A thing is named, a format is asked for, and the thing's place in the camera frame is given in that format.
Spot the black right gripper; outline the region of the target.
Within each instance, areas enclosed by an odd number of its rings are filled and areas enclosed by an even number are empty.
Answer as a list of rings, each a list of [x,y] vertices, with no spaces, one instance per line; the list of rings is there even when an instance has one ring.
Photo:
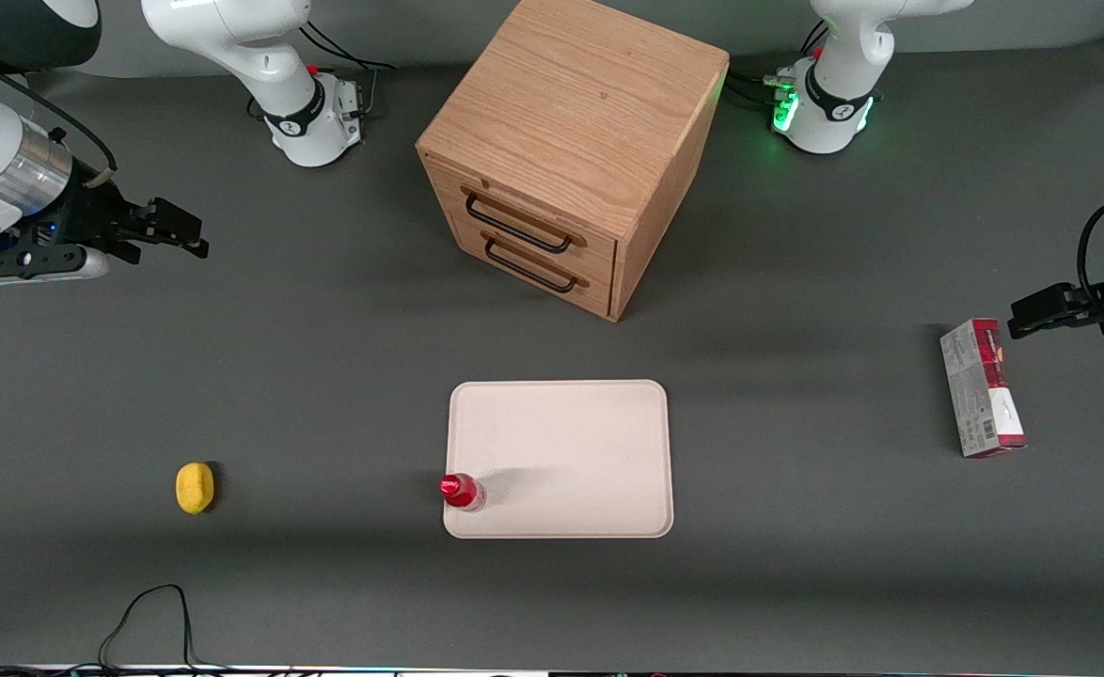
[[[39,212],[40,269],[78,269],[84,262],[84,247],[136,264],[142,250],[135,243],[170,245],[197,258],[208,258],[210,245],[200,239],[202,220],[198,216],[156,197],[144,207],[140,220],[136,214],[139,207],[127,201],[112,181],[96,188],[84,187],[85,181],[96,176],[96,172],[72,172],[62,193]],[[199,240],[185,243],[180,239]]]

